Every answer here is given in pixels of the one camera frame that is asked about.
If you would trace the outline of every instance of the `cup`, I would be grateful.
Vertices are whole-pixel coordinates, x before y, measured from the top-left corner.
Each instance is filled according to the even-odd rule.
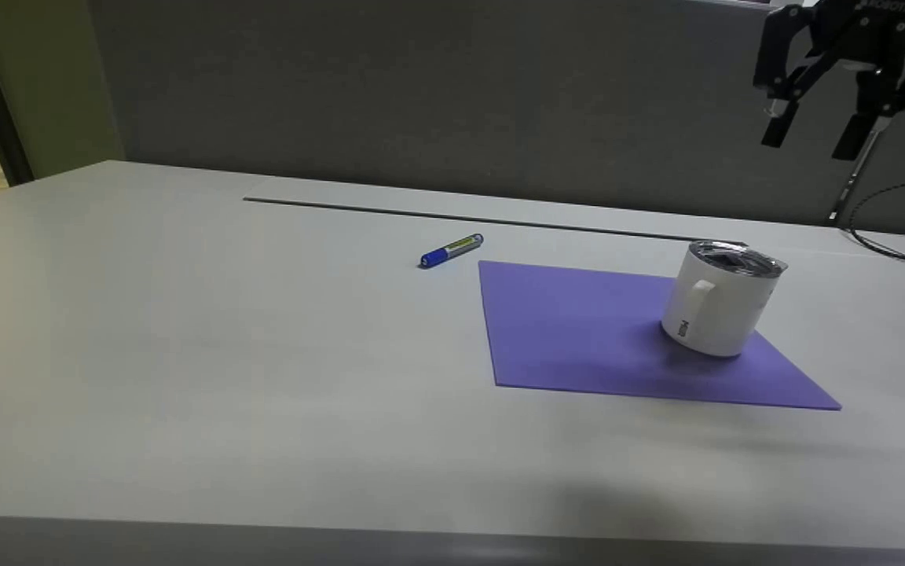
[[[735,359],[782,270],[782,261],[738,242],[691,242],[662,317],[666,336],[712,359]]]

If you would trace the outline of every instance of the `white table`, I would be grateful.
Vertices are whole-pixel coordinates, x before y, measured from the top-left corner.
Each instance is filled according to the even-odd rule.
[[[759,330],[838,414],[497,391],[476,261],[684,246],[245,203],[306,197],[743,240]],[[835,228],[98,164],[0,195],[0,516],[905,551],[905,265]]]

